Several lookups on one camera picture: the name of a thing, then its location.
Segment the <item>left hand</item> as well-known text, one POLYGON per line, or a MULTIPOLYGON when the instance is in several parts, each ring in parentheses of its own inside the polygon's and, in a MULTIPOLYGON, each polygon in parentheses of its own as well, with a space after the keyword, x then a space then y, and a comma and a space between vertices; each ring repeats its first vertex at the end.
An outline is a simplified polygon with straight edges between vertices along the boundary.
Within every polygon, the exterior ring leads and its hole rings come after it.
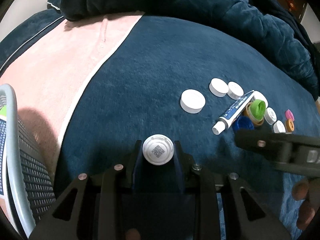
POLYGON ((140 233, 138 232, 137 229, 129 229, 125 233, 125 239, 126 240, 141 240, 140 233))

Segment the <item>right hand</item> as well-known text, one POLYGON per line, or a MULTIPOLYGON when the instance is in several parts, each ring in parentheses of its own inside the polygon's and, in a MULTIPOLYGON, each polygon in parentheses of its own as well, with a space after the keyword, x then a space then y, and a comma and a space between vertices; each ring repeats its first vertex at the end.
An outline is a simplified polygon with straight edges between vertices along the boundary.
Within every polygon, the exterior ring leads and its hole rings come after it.
POLYGON ((296 201, 303 201, 299 208, 297 219, 297 228, 300 230, 304 231, 308 227, 319 209, 319 191, 319 178, 302 179, 292 188, 293 199, 296 201))

